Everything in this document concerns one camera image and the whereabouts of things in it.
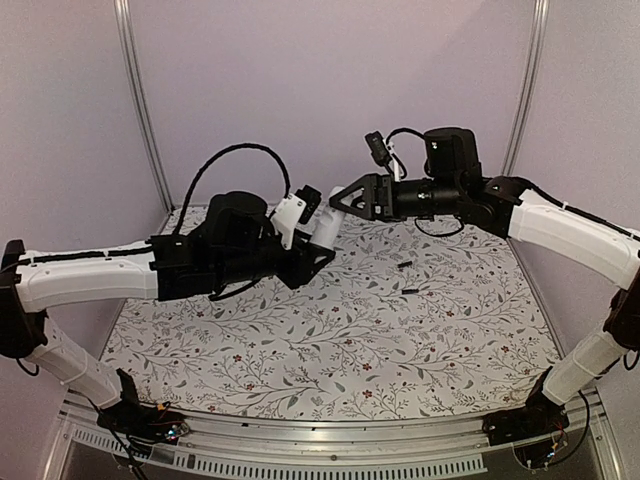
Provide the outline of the white remote control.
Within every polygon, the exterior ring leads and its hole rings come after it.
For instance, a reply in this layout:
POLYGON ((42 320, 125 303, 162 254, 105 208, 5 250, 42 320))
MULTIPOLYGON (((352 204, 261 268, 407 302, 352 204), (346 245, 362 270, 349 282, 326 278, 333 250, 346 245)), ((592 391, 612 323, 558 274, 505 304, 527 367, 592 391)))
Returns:
POLYGON ((327 204, 320 214, 310 242, 316 246, 332 250, 344 218, 344 212, 327 204))

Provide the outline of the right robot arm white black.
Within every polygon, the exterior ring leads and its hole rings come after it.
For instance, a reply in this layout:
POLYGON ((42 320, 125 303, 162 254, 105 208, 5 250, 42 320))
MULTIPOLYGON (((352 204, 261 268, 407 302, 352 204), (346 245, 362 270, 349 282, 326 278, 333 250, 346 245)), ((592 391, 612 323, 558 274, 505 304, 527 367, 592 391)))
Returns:
POLYGON ((330 198, 333 208, 369 221, 451 215, 502 239, 546 248, 618 289, 603 327, 590 333, 536 383, 517 427, 537 436, 561 406, 629 351, 639 348, 639 234, 563 203, 533 182, 482 173, 474 133, 445 127, 421 134, 425 178, 367 174, 330 198))

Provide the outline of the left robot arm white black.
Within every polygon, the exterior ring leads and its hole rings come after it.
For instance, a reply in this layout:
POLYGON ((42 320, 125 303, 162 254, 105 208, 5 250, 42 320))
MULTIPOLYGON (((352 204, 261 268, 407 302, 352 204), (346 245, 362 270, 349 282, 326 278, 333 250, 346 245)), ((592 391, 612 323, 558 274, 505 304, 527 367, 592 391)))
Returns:
POLYGON ((308 284, 335 257, 344 221, 326 207, 312 234, 297 226, 315 201, 289 194, 267 210, 242 191, 214 196, 204 221, 183 235, 152 236, 129 245, 44 253, 20 240, 6 246, 1 266, 1 353, 53 374, 91 400, 128 434, 148 426, 135 383, 124 371, 89 355, 49 319, 51 307, 112 299, 160 302, 208 294, 231 296, 229 286, 276 277, 289 289, 308 284))

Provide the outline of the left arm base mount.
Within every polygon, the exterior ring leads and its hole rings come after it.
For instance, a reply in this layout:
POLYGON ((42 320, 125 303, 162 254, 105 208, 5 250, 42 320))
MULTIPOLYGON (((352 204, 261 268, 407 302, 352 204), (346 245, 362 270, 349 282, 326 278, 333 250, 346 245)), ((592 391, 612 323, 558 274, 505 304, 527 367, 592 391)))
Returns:
POLYGON ((150 444, 175 445, 179 438, 190 433, 186 417, 173 411, 169 402, 143 405, 133 378, 122 369, 116 373, 122 387, 120 398, 113 406, 99 408, 97 424, 100 427, 150 444))

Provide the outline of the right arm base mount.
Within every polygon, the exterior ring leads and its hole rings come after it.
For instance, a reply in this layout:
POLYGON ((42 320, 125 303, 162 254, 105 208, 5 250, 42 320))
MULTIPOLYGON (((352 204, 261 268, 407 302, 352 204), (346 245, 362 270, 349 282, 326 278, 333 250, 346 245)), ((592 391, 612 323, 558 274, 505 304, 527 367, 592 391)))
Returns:
POLYGON ((556 405, 540 391, 531 393, 523 406, 487 414, 482 420, 482 431, 491 446, 545 437, 545 440, 514 449, 516 460, 527 469, 549 466, 568 426, 564 407, 556 405))

